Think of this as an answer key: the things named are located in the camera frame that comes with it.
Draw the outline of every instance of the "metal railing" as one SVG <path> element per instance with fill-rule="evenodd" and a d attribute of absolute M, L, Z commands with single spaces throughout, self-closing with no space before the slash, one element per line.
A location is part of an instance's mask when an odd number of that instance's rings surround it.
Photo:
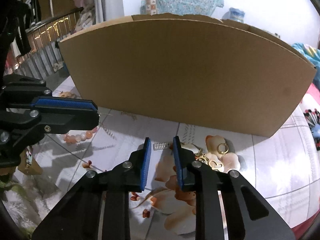
<path fill-rule="evenodd" d="M 9 49 L 11 55 L 8 58 L 12 60 L 7 61 L 4 75 L 16 73 L 46 80 L 55 73 L 55 69 L 63 65 L 58 42 L 74 32 L 82 9 L 73 9 L 68 14 L 39 22 L 33 28 L 26 30 L 31 51 L 15 58 Z"/>

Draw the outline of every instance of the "white curtain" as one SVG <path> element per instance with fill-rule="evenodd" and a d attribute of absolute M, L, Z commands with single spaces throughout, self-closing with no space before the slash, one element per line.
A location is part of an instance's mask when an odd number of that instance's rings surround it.
<path fill-rule="evenodd" d="M 96 22 L 104 22 L 123 17 L 123 0 L 94 0 Z"/>

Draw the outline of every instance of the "metal screw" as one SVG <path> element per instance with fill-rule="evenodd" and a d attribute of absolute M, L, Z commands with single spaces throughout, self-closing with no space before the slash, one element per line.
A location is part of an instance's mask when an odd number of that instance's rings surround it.
<path fill-rule="evenodd" d="M 46 125 L 46 126 L 44 127 L 44 130 L 45 130 L 46 132 L 50 132 L 50 131 L 51 131 L 51 127 L 50 127 L 49 125 Z"/>
<path fill-rule="evenodd" d="M 236 171 L 236 170 L 230 171 L 229 174 L 230 174 L 231 177 L 234 177 L 234 178 L 239 177 L 239 172 Z"/>
<path fill-rule="evenodd" d="M 195 168 L 200 168 L 201 165 L 202 165 L 201 162 L 198 162 L 198 161 L 193 161 L 193 162 L 192 162 L 192 166 L 194 166 Z"/>
<path fill-rule="evenodd" d="M 43 93 L 44 93 L 45 95 L 49 95 L 49 94 L 51 93 L 51 90 L 50 90 L 50 89 L 47 89 L 47 90 L 43 91 Z"/>
<path fill-rule="evenodd" d="M 88 178 L 93 178 L 94 176 L 96 176 L 96 172 L 95 171 L 88 171 L 85 175 Z"/>
<path fill-rule="evenodd" d="M 31 117 L 36 117 L 36 116 L 38 116 L 38 114 L 39 114 L 39 112 L 38 112 L 37 110 L 32 110 L 32 111 L 30 112 L 30 116 L 31 116 Z"/>
<path fill-rule="evenodd" d="M 9 139 L 9 133 L 8 132 L 2 132 L 0 135 L 0 141 L 6 142 Z"/>
<path fill-rule="evenodd" d="M 128 168 L 131 168 L 132 167 L 132 163 L 129 162 L 129 161 L 126 161 L 124 163 L 122 163 L 122 167 L 128 169 Z"/>

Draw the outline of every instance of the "cardboard box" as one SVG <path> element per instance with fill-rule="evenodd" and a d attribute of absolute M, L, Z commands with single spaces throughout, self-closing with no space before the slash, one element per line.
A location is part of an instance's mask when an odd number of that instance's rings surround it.
<path fill-rule="evenodd" d="M 270 137 L 316 73 L 258 28 L 201 15 L 134 15 L 60 42 L 81 96 L 98 106 Z"/>

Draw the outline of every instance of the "pink bead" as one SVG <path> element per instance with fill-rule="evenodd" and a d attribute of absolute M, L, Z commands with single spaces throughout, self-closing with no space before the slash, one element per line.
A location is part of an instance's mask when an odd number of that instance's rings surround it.
<path fill-rule="evenodd" d="M 70 138 L 69 138 L 69 142 L 72 143 L 72 144 L 76 143 L 77 142 L 76 141 L 76 137 L 74 135 L 71 135 Z"/>
<path fill-rule="evenodd" d="M 92 133 L 96 133 L 98 131 L 98 126 L 93 128 L 91 131 L 92 131 Z"/>
<path fill-rule="evenodd" d="M 85 135 L 85 132 L 82 132 L 80 136 L 81 136 L 81 140 L 82 141 L 85 141 L 87 139 L 87 136 Z"/>
<path fill-rule="evenodd" d="M 81 142 L 81 135 L 80 134 L 76 135 L 76 142 Z"/>
<path fill-rule="evenodd" d="M 91 139 L 93 136 L 93 133 L 91 131 L 86 131 L 85 136 L 87 137 L 87 139 Z"/>
<path fill-rule="evenodd" d="M 63 140 L 65 142 L 67 142 L 69 138 L 70 138 L 70 136 L 68 134 L 65 134 L 64 137 L 63 137 Z"/>

